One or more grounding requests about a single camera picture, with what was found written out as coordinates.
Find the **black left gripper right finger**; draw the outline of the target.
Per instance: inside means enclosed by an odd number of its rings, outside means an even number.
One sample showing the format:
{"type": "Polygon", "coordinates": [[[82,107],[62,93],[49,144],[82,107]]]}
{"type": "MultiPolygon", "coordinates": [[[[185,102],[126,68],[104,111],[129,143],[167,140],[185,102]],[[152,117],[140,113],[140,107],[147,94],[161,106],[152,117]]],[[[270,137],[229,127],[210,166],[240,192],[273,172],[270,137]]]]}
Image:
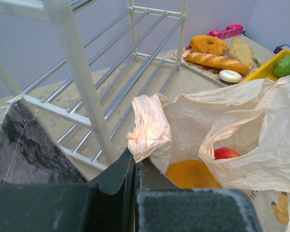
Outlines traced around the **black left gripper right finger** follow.
{"type": "Polygon", "coordinates": [[[174,185],[150,160],[136,164],[137,232],[260,232],[251,200],[235,189],[174,185]]]}

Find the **large brown muffin bread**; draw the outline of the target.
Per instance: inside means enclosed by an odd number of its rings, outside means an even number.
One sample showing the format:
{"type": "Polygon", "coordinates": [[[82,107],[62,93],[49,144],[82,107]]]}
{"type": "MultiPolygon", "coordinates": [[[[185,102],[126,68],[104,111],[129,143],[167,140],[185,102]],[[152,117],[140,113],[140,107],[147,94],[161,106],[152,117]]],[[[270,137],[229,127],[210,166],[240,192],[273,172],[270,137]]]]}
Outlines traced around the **large brown muffin bread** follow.
{"type": "Polygon", "coordinates": [[[222,188],[206,164],[198,160],[189,159],[175,163],[168,168],[165,175],[182,189],[222,188]]]}

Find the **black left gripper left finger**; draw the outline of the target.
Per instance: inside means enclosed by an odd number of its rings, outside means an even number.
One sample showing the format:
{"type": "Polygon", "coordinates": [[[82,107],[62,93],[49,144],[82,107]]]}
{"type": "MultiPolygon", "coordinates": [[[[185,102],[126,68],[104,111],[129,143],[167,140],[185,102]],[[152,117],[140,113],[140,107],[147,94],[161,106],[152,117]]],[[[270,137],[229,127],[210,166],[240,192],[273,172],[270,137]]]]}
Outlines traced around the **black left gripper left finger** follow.
{"type": "Polygon", "coordinates": [[[0,232],[131,232],[134,174],[125,150],[87,183],[0,186],[0,232]]]}

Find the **green custard apple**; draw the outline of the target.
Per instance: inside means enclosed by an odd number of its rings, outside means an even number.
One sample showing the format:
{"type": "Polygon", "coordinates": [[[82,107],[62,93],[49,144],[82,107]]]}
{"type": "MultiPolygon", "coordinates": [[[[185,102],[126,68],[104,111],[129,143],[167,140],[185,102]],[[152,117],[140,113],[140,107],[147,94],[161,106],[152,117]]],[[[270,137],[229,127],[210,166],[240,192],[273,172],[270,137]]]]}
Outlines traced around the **green custard apple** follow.
{"type": "Polygon", "coordinates": [[[274,75],[277,77],[285,77],[290,75],[290,55],[277,61],[274,65],[274,75]]]}

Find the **red apple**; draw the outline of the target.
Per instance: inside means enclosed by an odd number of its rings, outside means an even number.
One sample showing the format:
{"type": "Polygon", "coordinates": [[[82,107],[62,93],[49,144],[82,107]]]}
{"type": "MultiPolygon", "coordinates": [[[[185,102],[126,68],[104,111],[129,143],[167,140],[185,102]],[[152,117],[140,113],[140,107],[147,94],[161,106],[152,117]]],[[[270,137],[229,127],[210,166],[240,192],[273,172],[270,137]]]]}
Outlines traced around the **red apple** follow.
{"type": "Polygon", "coordinates": [[[230,158],[236,158],[240,155],[233,149],[222,147],[218,148],[214,151],[214,157],[216,159],[230,159],[230,158]]]}

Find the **translucent orange plastic bag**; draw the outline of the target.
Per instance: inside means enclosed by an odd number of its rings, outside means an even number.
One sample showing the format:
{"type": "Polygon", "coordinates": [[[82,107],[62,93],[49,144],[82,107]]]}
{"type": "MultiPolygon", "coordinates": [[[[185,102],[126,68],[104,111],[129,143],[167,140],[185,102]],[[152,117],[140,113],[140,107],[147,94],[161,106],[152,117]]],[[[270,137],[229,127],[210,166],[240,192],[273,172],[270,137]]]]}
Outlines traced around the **translucent orange plastic bag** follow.
{"type": "Polygon", "coordinates": [[[224,188],[251,199],[263,231],[290,232],[290,76],[173,101],[142,95],[132,107],[135,126],[127,140],[136,162],[151,158],[166,172],[180,161],[200,160],[224,188]],[[216,159],[222,147],[240,156],[216,159]]]}

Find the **cream canvas tote bag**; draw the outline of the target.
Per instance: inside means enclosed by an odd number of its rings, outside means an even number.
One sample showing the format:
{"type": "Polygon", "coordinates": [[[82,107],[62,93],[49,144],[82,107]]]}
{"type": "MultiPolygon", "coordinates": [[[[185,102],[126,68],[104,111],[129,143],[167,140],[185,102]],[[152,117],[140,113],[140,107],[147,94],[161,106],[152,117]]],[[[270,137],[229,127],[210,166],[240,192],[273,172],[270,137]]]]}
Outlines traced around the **cream canvas tote bag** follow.
{"type": "Polygon", "coordinates": [[[0,107],[0,185],[86,182],[25,100],[0,107]]]}

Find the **white glazed doughnut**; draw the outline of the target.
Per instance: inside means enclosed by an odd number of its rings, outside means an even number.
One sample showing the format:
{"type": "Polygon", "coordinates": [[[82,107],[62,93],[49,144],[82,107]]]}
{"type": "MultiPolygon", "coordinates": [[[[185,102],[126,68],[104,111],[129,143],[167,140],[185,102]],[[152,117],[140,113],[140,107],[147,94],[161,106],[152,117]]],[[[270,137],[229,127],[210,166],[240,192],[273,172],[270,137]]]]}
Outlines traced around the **white glazed doughnut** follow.
{"type": "Polygon", "coordinates": [[[241,74],[231,70],[221,70],[218,76],[222,81],[232,84],[239,83],[242,79],[241,74]]]}

